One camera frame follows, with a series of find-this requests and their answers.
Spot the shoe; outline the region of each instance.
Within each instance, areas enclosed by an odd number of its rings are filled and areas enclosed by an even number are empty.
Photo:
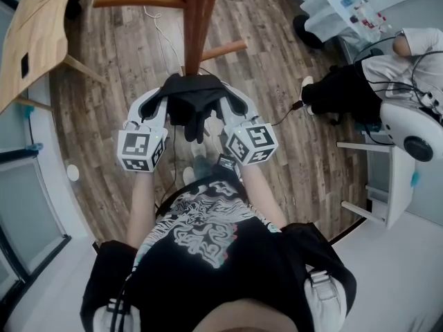
[[[311,85],[314,83],[314,78],[312,76],[307,76],[303,79],[302,81],[302,88],[300,90],[300,95],[298,96],[298,99],[301,100],[302,99],[302,92],[303,92],[303,88],[307,85]]]
[[[307,111],[308,114],[310,114],[311,116],[316,115],[316,114],[312,111],[312,106],[311,106],[311,105],[309,105],[309,106],[307,107],[306,111]]]
[[[192,167],[187,167],[183,171],[183,182],[185,185],[195,182],[194,169]]]
[[[302,81],[302,88],[313,83],[314,83],[314,78],[312,76],[307,76]]]
[[[199,144],[196,140],[191,142],[191,152],[194,158],[196,158],[198,155],[206,157],[206,146],[205,144],[201,143]]]

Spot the cable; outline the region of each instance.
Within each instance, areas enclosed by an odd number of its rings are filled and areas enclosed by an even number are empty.
[[[120,291],[118,292],[117,295],[117,299],[116,299],[116,304],[114,306],[114,311],[112,313],[112,318],[111,318],[111,326],[109,328],[110,332],[115,332],[116,331],[116,323],[117,323],[117,315],[118,315],[118,311],[120,308],[120,303],[122,302],[123,299],[123,295],[125,294],[125,287],[126,287],[126,283],[129,280],[129,278],[132,276],[132,273],[129,274],[129,276],[126,278],[125,282],[123,283],[123,286],[121,287]],[[119,324],[119,329],[122,328],[122,325],[124,323],[124,320],[122,322],[122,320],[120,320],[120,324]]]
[[[389,88],[387,88],[387,89],[376,90],[374,92],[381,92],[381,91],[412,91],[412,90],[413,89],[402,89],[402,88],[399,88],[399,89],[389,89]]]
[[[208,125],[209,132],[210,132],[210,139],[211,139],[212,142],[213,142],[213,145],[214,145],[215,151],[216,151],[217,153],[219,153],[219,155],[221,155],[222,153],[219,151],[219,148],[216,146],[215,141],[214,141],[213,130],[210,128],[210,125],[209,125],[208,123],[206,123],[206,121],[207,121],[207,119],[205,120],[205,125]]]
[[[370,133],[370,131],[369,131],[369,129],[368,129],[368,125],[365,123],[365,124],[363,124],[363,126],[365,127],[365,130],[366,130],[367,135],[368,135],[368,136],[371,138],[371,140],[372,140],[373,142],[375,142],[376,144],[379,144],[379,145],[394,145],[393,142],[390,143],[390,144],[388,144],[388,143],[386,143],[386,142],[379,142],[379,141],[374,140],[374,138],[371,136],[371,133]]]
[[[165,198],[166,194],[171,190],[172,187],[175,185],[175,181],[177,180],[177,162],[176,162],[176,153],[175,153],[175,140],[177,139],[176,135],[177,126],[174,125],[174,142],[172,144],[172,147],[174,148],[174,182],[172,182],[171,186],[165,191],[165,194],[161,197],[160,200],[160,206],[163,204],[163,199]]]
[[[164,39],[166,39],[169,43],[169,45],[171,46],[172,50],[174,51],[175,56],[177,57],[177,60],[179,61],[179,65],[181,65],[180,62],[180,58],[179,58],[179,54],[177,53],[177,51],[175,50],[174,46],[172,45],[172,42],[165,36],[165,34],[163,33],[163,31],[160,29],[160,27],[157,26],[157,19],[159,19],[161,17],[161,14],[156,14],[155,16],[152,16],[148,13],[148,11],[146,10],[146,6],[143,6],[143,9],[145,11],[145,14],[149,17],[151,17],[154,20],[154,25],[155,28],[161,33],[161,35],[163,36]]]
[[[410,87],[409,91],[412,91],[412,90],[414,90],[415,87],[414,87],[413,85],[406,84],[406,83],[404,83],[404,82],[396,82],[396,81],[377,81],[377,82],[375,82],[375,81],[367,80],[366,77],[364,77],[364,75],[360,75],[360,73],[359,73],[359,71],[357,70],[357,67],[356,67],[357,59],[359,58],[359,56],[361,55],[361,53],[363,53],[365,50],[367,50],[367,49],[369,49],[369,48],[372,48],[373,46],[376,46],[377,44],[380,44],[380,43],[382,43],[382,42],[386,42],[386,41],[388,41],[388,40],[390,40],[390,39],[395,39],[395,38],[397,38],[397,37],[388,37],[388,38],[384,38],[384,39],[381,39],[381,40],[379,40],[379,41],[376,41],[375,43],[370,44],[369,46],[366,46],[365,48],[363,48],[362,50],[360,50],[360,51],[357,53],[357,55],[354,57],[354,60],[352,61],[352,65],[353,65],[354,68],[355,68],[356,74],[357,74],[361,79],[366,80],[366,81],[369,82],[370,84],[396,84],[396,85],[402,85],[402,86]]]
[[[212,76],[215,76],[215,75],[212,74],[210,71],[207,71],[205,68],[202,68],[201,66],[199,66],[199,68],[200,68],[201,70],[207,72],[208,74],[210,74],[210,75],[212,75]]]
[[[422,92],[422,91],[420,91],[418,88],[417,88],[417,83],[416,83],[416,81],[414,80],[414,73],[415,73],[415,71],[417,70],[417,67],[418,67],[418,64],[425,58],[425,57],[427,57],[428,55],[432,55],[432,54],[440,54],[440,53],[443,53],[443,51],[440,51],[440,50],[437,50],[437,51],[433,51],[433,52],[427,52],[427,53],[424,53],[418,60],[417,60],[417,63],[414,65],[414,68],[413,68],[413,72],[410,74],[410,80],[411,80],[411,82],[413,83],[413,85],[414,85],[414,87],[422,94],[422,96],[423,95],[426,95],[424,92]],[[423,106],[423,107],[425,107],[425,108],[429,108],[429,107],[427,107],[427,106],[425,106],[425,104],[422,102],[422,100],[420,100],[420,98],[418,97],[418,94],[417,94],[417,91],[416,91],[416,89],[414,89],[414,92],[415,92],[415,97],[417,98],[417,100],[420,102],[420,104]]]
[[[274,123],[274,124],[271,124],[271,126],[272,126],[272,127],[275,127],[276,125],[279,125],[281,122],[283,122],[283,120],[286,119],[287,116],[289,116],[289,114],[290,114],[291,112],[292,112],[292,109],[290,109],[289,112],[286,113],[286,114],[284,115],[284,117],[283,117],[282,119],[280,119],[278,122],[276,122],[276,123]]]

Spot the white chair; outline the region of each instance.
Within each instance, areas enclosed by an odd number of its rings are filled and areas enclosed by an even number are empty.
[[[411,186],[411,180],[415,172],[415,159],[395,145],[338,142],[337,146],[348,149],[389,153],[390,175],[389,193],[387,193],[388,204],[386,205],[373,199],[371,212],[347,201],[342,201],[341,205],[358,215],[390,228],[412,201],[414,188]]]

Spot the person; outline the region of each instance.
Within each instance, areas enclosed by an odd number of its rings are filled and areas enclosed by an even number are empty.
[[[191,151],[157,212],[153,173],[137,173],[126,243],[101,245],[84,292],[85,331],[338,331],[356,282],[321,233],[288,225],[257,165],[239,166],[241,184]]]
[[[360,121],[379,118],[383,100],[401,100],[424,107],[422,93],[431,93],[435,113],[443,114],[443,54],[419,56],[443,50],[443,32],[436,28],[404,28],[394,39],[393,55],[377,55],[355,65],[333,68],[321,81],[311,76],[302,83],[301,106],[309,114],[352,112]],[[414,72],[415,94],[412,87]]]

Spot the table leg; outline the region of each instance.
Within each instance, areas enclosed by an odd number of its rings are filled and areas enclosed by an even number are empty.
[[[378,145],[378,144],[358,144],[356,142],[337,142],[337,147],[346,147],[348,149],[390,152],[392,145]]]
[[[374,221],[375,223],[385,225],[384,219],[377,218],[376,216],[373,216],[371,212],[364,210],[361,207],[357,207],[356,205],[349,203],[347,201],[341,202],[341,206],[350,210],[351,212],[354,212],[355,214],[358,214],[362,216],[363,218],[366,218],[368,220]]]
[[[29,100],[27,98],[23,98],[21,96],[17,97],[14,100],[14,102],[17,102],[17,103],[20,103],[20,104],[25,104],[26,106],[34,106],[34,107],[37,107],[37,108],[45,109],[45,110],[50,111],[50,112],[53,111],[53,108],[51,106],[48,106],[47,104],[42,104],[42,103],[39,103],[39,102],[36,102],[36,101],[32,101],[32,100]]]
[[[103,76],[98,75],[95,71],[92,71],[90,68],[80,63],[78,60],[72,58],[70,55],[67,55],[64,58],[64,62],[65,64],[68,64],[71,68],[74,68],[79,72],[92,77],[94,80],[97,80],[98,82],[101,82],[102,84],[108,86],[108,80],[106,80]]]

